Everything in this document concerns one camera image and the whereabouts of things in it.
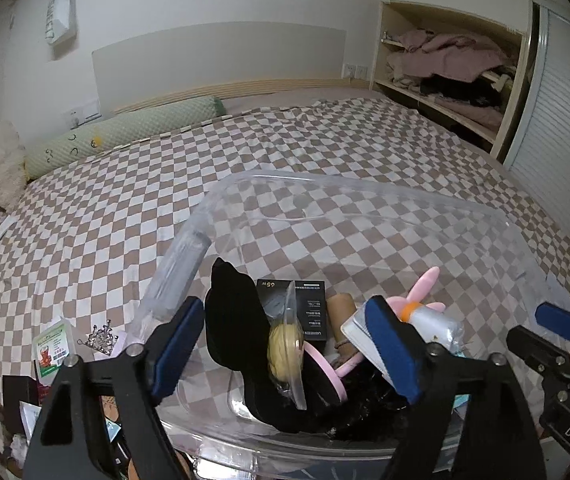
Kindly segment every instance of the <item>gray headboard panel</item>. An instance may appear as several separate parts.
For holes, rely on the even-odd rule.
[[[346,34],[295,23],[229,22],[129,38],[92,53],[101,110],[233,82],[338,79]]]

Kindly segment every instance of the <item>blue gripper pad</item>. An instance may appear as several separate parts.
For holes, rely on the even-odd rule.
[[[174,392],[191,352],[203,331],[205,323],[203,301],[198,298],[189,299],[191,299],[190,303],[183,304],[181,307],[186,309],[183,318],[169,338],[160,357],[156,359],[154,382],[150,394],[157,402]]]
[[[537,307],[535,316],[540,326],[570,341],[570,312],[545,302]]]
[[[412,325],[396,317],[382,296],[365,303],[365,323],[396,392],[415,404],[422,394],[418,386],[420,358],[411,346],[419,350],[425,342]]]

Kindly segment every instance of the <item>transparent plastic bin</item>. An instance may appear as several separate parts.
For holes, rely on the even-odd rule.
[[[130,334],[145,340],[186,296],[204,299],[217,256],[255,280],[324,280],[328,297],[349,292],[356,304],[374,294],[404,295],[438,265],[440,277],[426,301],[444,301],[447,313],[464,322],[466,353],[476,358],[507,352],[508,329],[529,326],[545,291],[522,235],[498,210],[393,184],[258,170],[212,187],[161,261]],[[175,447],[269,477],[370,479],[382,473],[394,441],[331,441],[251,420],[241,376],[214,363],[204,341],[203,334],[175,396],[158,407]],[[524,365],[508,359],[527,395],[534,384]],[[459,430],[454,414],[439,468],[452,459]]]

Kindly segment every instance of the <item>mattress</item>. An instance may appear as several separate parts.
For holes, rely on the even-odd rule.
[[[207,190],[256,168],[393,182],[500,208],[570,293],[570,240],[484,156],[415,110],[371,97],[257,108],[115,148],[28,186],[0,240],[0,401],[2,375],[34,374],[32,335],[53,316],[84,333],[108,319],[124,328]],[[463,312],[465,329],[478,334],[474,314]],[[220,387],[203,372],[210,391]],[[528,400],[540,402],[527,381]]]

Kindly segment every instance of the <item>silver bolt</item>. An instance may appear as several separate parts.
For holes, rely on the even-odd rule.
[[[144,346],[141,343],[132,343],[125,349],[125,353],[130,357],[136,357],[137,355],[141,355],[143,348]]]
[[[72,368],[76,363],[78,363],[78,356],[76,354],[70,354],[63,359],[63,366],[67,368]]]
[[[427,353],[432,357],[438,357],[443,354],[445,347],[440,343],[429,343],[427,345]]]
[[[507,364],[507,357],[499,352],[494,352],[492,355],[489,356],[489,359],[492,363],[496,366],[505,366]]]

